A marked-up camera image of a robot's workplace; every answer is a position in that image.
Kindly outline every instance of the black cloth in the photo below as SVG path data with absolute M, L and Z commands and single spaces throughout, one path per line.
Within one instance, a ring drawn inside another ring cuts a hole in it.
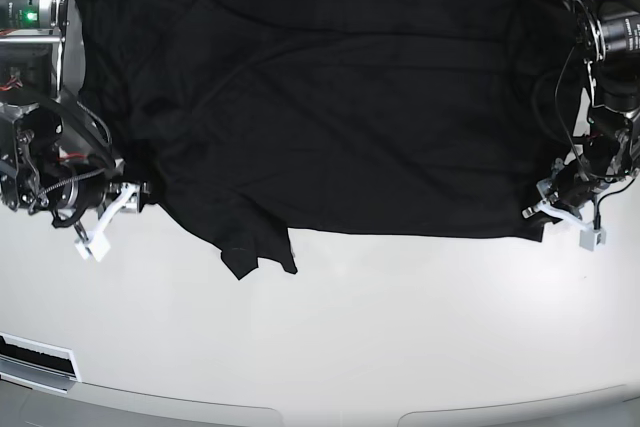
M 574 20 L 534 0 L 76 0 L 83 99 L 159 203 L 295 273 L 287 228 L 541 240 L 521 211 L 568 148 L 528 93 Z M 580 87 L 561 91 L 568 120 Z

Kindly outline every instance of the black cable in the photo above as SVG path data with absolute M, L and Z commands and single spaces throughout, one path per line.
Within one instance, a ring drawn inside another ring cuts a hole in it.
M 40 107 L 52 111 L 67 122 L 71 128 L 91 146 L 96 155 L 105 163 L 105 167 L 108 170 L 114 170 L 116 168 L 116 161 L 111 155 L 111 152 L 87 129 L 84 123 L 78 119 L 68 107 L 59 104 L 55 100 L 50 99 L 46 95 L 26 85 L 17 87 L 17 89 L 22 91 L 30 101 L 38 103 Z
M 544 74 L 542 74 L 540 77 L 538 77 L 538 79 L 536 80 L 536 82 L 533 84 L 533 90 L 531 91 L 531 99 L 530 99 L 530 103 L 531 103 L 531 111 L 533 112 L 533 116 L 536 119 L 536 122 L 538 124 L 538 127 L 540 128 L 540 130 L 551 140 L 555 140 L 556 142 L 563 144 L 563 145 L 567 145 L 567 139 L 565 138 L 561 138 L 559 135 L 557 135 L 548 125 L 547 123 L 544 121 L 544 118 L 542 116 L 542 112 L 540 111 L 540 91 L 542 90 L 542 87 L 544 85 L 544 83 L 549 80 L 551 77 L 555 76 L 555 75 L 559 75 L 560 74 L 560 69 L 555 69 L 555 70 L 551 70 L 549 72 L 546 72 Z
M 571 62 L 571 57 L 573 57 L 573 54 L 575 51 L 576 51 L 576 46 L 574 45 L 573 47 L 571 47 L 571 51 L 567 56 L 567 60 L 564 63 L 564 67 L 562 67 L 562 71 L 560 72 L 560 77 L 558 77 L 558 83 L 556 84 L 556 91 L 554 95 L 554 105 L 556 109 L 556 116 L 558 117 L 558 120 L 560 121 L 560 125 L 562 126 L 562 130 L 564 131 L 564 134 L 566 135 L 567 140 L 569 141 L 569 145 L 571 145 L 571 150 L 573 151 L 573 155 L 575 155 L 576 160 L 578 161 L 580 173 L 583 175 L 586 175 L 587 169 L 585 169 L 584 164 L 582 163 L 582 159 L 578 154 L 578 148 L 576 147 L 576 144 L 573 142 L 573 135 L 571 135 L 571 132 L 569 132 L 569 129 L 567 128 L 567 124 L 564 122 L 564 119 L 562 118 L 562 112 L 560 112 L 560 105 L 558 102 L 558 96 L 560 94 L 560 86 L 562 85 L 564 74 L 567 72 L 567 67 L 569 67 L 569 63 Z
M 608 199 L 609 197 L 613 197 L 614 195 L 618 195 L 626 192 L 631 188 L 631 186 L 635 183 L 637 179 L 638 179 L 637 177 L 634 178 L 631 182 L 629 182 L 629 184 L 624 189 L 620 189 L 617 192 L 611 192 L 610 194 L 607 194 L 604 197 L 601 197 L 600 199 L 598 199 L 595 206 L 595 214 L 594 214 L 594 220 L 593 220 L 593 227 L 595 230 L 600 230 L 600 228 L 602 227 L 602 212 L 601 212 L 602 202 Z
M 82 110 L 85 114 L 87 114 L 91 119 L 91 121 L 95 123 L 96 129 L 98 129 L 98 131 L 101 131 L 99 132 L 100 136 L 103 138 L 107 146 L 111 148 L 113 145 L 113 137 L 111 135 L 111 130 L 107 126 L 107 123 L 104 120 L 102 120 L 102 118 L 99 115 L 97 115 L 93 110 L 91 110 L 89 107 L 84 105 L 80 101 L 78 96 L 76 96 L 73 92 L 71 92 L 71 90 L 66 85 L 64 84 L 62 85 L 62 90 L 64 90 L 69 96 L 69 98 L 76 103 L 78 108 Z M 78 117 L 80 121 L 84 121 L 82 116 L 76 116 L 76 117 Z

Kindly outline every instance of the cable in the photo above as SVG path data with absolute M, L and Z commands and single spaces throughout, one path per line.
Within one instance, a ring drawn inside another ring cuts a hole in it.
M 47 187 L 46 189 L 41 190 L 40 192 L 38 192 L 36 194 L 36 199 L 29 206 L 29 211 L 32 212 L 33 208 L 35 207 L 36 202 L 38 201 L 38 199 L 42 200 L 42 198 L 45 195 L 47 195 L 48 193 L 53 192 L 54 190 L 59 189 L 60 187 L 64 187 L 65 185 L 71 184 L 73 182 L 82 182 L 83 180 L 87 180 L 87 179 L 91 179 L 93 177 L 97 177 L 98 175 L 101 175 L 104 172 L 105 172 L 105 169 L 97 169 L 97 170 L 94 170 L 92 172 L 87 172 L 86 174 L 75 175 L 73 177 L 69 177 L 68 179 L 61 180 L 57 184 L 53 184 L 52 186 Z
M 13 76 L 9 79 L 9 82 L 0 86 L 0 92 L 8 92 L 14 87 L 22 87 L 22 82 L 16 76 Z
M 544 83 L 549 80 L 551 77 L 560 74 L 560 70 L 556 69 L 556 70 L 551 70 L 549 72 L 546 72 L 544 74 L 542 74 L 540 77 L 538 77 L 538 79 L 536 80 L 535 84 L 533 85 L 533 90 L 531 91 L 531 99 L 530 99 L 530 103 L 531 103 L 531 110 L 533 112 L 533 116 L 536 119 L 536 122 L 538 124 L 538 127 L 540 127 L 540 130 L 551 140 L 555 140 L 556 142 L 563 144 L 563 145 L 567 145 L 567 139 L 565 138 L 561 138 L 560 136 L 558 136 L 553 130 L 551 130 L 551 128 L 547 125 L 547 123 L 544 121 L 544 118 L 542 116 L 542 112 L 540 111 L 540 102 L 539 102 L 539 97 L 540 97 L 540 91 L 542 90 L 542 86 L 544 85 Z
M 80 153 L 71 153 L 71 154 L 67 154 L 64 155 L 62 157 L 58 157 L 58 162 L 66 162 L 67 160 L 72 160 L 72 159 L 86 159 L 87 156 L 84 154 L 80 154 Z
M 98 116 L 98 114 L 93 112 L 91 109 L 89 109 L 89 107 L 87 107 L 77 99 L 76 99 L 76 104 L 78 104 L 78 107 L 80 107 L 80 109 L 82 109 L 89 117 L 91 117 L 96 122 L 97 125 L 102 127 L 102 131 L 104 132 L 104 140 L 107 143 L 107 145 L 111 147 L 113 145 L 113 137 L 111 136 L 111 131 L 109 130 L 109 127 L 107 127 L 107 124 L 105 123 L 105 121 L 102 120 Z
M 569 129 L 567 128 L 567 124 L 564 122 L 564 119 L 562 118 L 562 112 L 560 112 L 560 105 L 559 105 L 559 101 L 558 101 L 558 96 L 560 94 L 560 86 L 562 85 L 562 80 L 564 79 L 564 74 L 567 72 L 567 67 L 569 67 L 569 63 L 571 62 L 571 57 L 573 57 L 574 52 L 576 51 L 576 46 L 574 45 L 573 47 L 571 47 L 571 51 L 569 52 L 569 55 L 567 56 L 567 60 L 564 63 L 564 67 L 562 68 L 562 71 L 560 72 L 560 77 L 558 77 L 558 83 L 556 84 L 556 90 L 555 90 L 555 95 L 554 95 L 554 105 L 555 105 L 555 109 L 556 109 L 556 116 L 558 117 L 558 120 L 560 121 L 560 125 L 562 126 L 562 130 L 564 131 L 564 134 L 567 137 L 567 140 L 569 140 L 569 145 L 571 145 L 571 150 L 573 151 L 573 155 L 575 155 L 576 160 L 578 161 L 578 166 L 580 167 L 580 173 L 583 175 L 586 175 L 587 170 L 584 167 L 584 164 L 582 163 L 582 159 L 580 158 L 580 155 L 578 154 L 578 148 L 576 147 L 576 144 L 573 142 L 573 136 L 571 135 L 571 133 L 569 132 Z
M 626 192 L 631 188 L 631 186 L 635 183 L 636 180 L 638 180 L 637 177 L 635 177 L 631 182 L 629 182 L 629 184 L 624 189 L 620 189 L 617 192 L 611 192 L 610 194 L 607 194 L 601 197 L 600 199 L 598 199 L 595 206 L 595 214 L 594 214 L 594 220 L 593 220 L 593 227 L 595 230 L 600 230 L 600 228 L 602 227 L 602 212 L 601 212 L 602 202 L 608 199 L 609 197 L 613 197 L 614 195 L 618 195 Z

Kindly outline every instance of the white table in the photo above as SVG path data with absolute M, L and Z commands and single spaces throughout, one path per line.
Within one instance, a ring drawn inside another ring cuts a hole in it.
M 102 264 L 49 216 L 3 208 L 0 332 L 73 349 L 89 384 L 272 408 L 295 427 L 618 385 L 631 398 L 639 209 L 640 187 L 604 204 L 595 254 L 563 225 L 543 244 L 292 231 L 297 276 L 265 261 L 238 282 L 160 208 L 116 218 Z

